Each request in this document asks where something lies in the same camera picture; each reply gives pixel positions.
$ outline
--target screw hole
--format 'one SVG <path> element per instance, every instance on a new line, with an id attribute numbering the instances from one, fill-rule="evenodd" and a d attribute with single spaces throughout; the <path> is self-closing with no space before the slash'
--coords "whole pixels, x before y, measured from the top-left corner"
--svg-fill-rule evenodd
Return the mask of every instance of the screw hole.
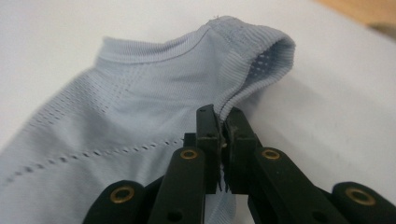
<path id="1" fill-rule="evenodd" d="M 179 211 L 171 211 L 168 213 L 168 220 L 171 222 L 179 222 L 183 218 L 183 214 Z"/>
<path id="2" fill-rule="evenodd" d="M 113 203 L 125 203 L 134 197 L 134 188 L 130 186 L 119 187 L 111 192 L 110 200 Z"/>
<path id="3" fill-rule="evenodd" d="M 375 198 L 362 189 L 348 188 L 346 189 L 348 196 L 355 203 L 371 206 L 375 204 Z"/>
<path id="4" fill-rule="evenodd" d="M 280 158 L 280 154 L 272 149 L 266 149 L 262 155 L 268 160 L 277 160 Z"/>
<path id="5" fill-rule="evenodd" d="M 180 156 L 185 160 L 192 160 L 198 157 L 198 153 L 195 150 L 187 149 L 187 150 L 183 150 L 180 153 Z"/>
<path id="6" fill-rule="evenodd" d="M 327 223 L 328 221 L 326 215 L 324 215 L 322 212 L 315 211 L 312 213 L 312 217 L 320 223 Z"/>

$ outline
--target brass screw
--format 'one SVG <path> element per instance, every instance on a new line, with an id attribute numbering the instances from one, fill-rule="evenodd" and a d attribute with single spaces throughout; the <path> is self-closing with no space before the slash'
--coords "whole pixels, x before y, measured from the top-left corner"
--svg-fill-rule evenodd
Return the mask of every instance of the brass screw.
<path id="1" fill-rule="evenodd" d="M 126 191 L 127 194 L 122 196 L 118 195 L 122 191 Z M 125 203 L 131 200 L 133 197 L 134 197 L 134 188 L 132 188 L 131 186 L 122 186 L 111 192 L 110 200 L 113 203 Z"/>
<path id="2" fill-rule="evenodd" d="M 278 160 L 280 158 L 280 154 L 272 149 L 265 149 L 262 155 L 268 160 Z"/>
<path id="3" fill-rule="evenodd" d="M 180 156 L 185 160 L 192 160 L 198 157 L 198 153 L 193 149 L 186 149 L 180 153 Z"/>
<path id="4" fill-rule="evenodd" d="M 375 198 L 362 189 L 347 188 L 346 196 L 355 203 L 371 206 L 375 204 Z"/>

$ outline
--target fabric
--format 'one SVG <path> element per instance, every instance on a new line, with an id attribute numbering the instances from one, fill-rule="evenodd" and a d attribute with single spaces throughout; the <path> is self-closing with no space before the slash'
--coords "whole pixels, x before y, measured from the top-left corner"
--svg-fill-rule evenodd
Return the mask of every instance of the fabric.
<path id="1" fill-rule="evenodd" d="M 292 66 L 282 32 L 222 17 L 164 44 L 106 38 L 95 65 L 25 124 L 0 157 L 1 223 L 81 223 L 108 185 L 164 174 L 195 111 L 226 119 Z M 231 223 L 234 197 L 207 195 L 205 223 Z"/>

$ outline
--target ribbed collar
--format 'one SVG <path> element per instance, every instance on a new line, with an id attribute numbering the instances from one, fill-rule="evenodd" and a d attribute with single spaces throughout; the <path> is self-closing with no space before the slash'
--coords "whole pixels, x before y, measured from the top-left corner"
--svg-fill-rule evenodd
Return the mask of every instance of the ribbed collar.
<path id="1" fill-rule="evenodd" d="M 204 25 L 197 31 L 162 44 L 105 37 L 98 57 L 115 63 L 152 63 L 172 59 L 193 49 L 209 29 L 209 25 Z"/>

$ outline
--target white surface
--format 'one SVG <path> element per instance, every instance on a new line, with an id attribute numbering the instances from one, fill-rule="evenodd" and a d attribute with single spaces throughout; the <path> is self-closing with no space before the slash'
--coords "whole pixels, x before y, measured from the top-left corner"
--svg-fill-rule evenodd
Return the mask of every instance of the white surface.
<path id="1" fill-rule="evenodd" d="M 293 70 L 243 104 L 263 144 L 319 187 L 356 181 L 396 203 L 396 45 L 306 0 L 3 2 L 0 147 L 91 66 L 103 36 L 164 42 L 222 15 L 297 44 Z M 253 223 L 247 211 L 238 204 L 235 223 Z"/>

